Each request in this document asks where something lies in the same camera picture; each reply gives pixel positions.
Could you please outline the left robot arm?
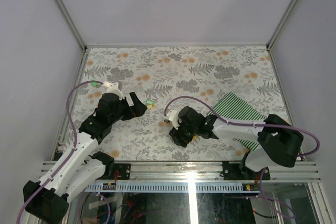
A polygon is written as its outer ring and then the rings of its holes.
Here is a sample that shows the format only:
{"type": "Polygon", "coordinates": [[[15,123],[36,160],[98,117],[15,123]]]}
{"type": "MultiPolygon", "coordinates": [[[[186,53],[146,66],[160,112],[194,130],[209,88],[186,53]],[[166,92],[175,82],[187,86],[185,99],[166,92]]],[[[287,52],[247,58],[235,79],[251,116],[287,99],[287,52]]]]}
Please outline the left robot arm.
{"type": "Polygon", "coordinates": [[[83,166],[103,139],[111,133],[112,126],[121,121],[143,116],[148,109],[134,92],[133,102],[120,99],[115,93],[105,93],[94,112],[75,130],[73,144],[39,181],[28,181],[23,188],[23,209],[46,223],[60,223],[71,202],[96,179],[109,179],[114,175],[113,157],[97,152],[83,166]]]}

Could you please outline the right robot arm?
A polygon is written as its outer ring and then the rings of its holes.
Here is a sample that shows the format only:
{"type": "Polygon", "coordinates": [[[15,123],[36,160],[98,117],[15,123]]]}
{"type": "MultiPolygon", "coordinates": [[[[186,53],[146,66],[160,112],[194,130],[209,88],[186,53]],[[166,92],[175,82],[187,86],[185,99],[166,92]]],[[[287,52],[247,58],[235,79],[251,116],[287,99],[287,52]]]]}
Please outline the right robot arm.
{"type": "Polygon", "coordinates": [[[225,180],[252,180],[269,166],[293,168],[303,141],[298,130],[275,114],[249,123],[222,120],[216,113],[203,116],[186,106],[179,112],[166,112],[164,120],[172,124],[169,135],[177,146],[187,147],[195,136],[215,140],[235,138],[258,144],[259,148],[245,153],[240,163],[222,163],[221,176],[225,180]]]}

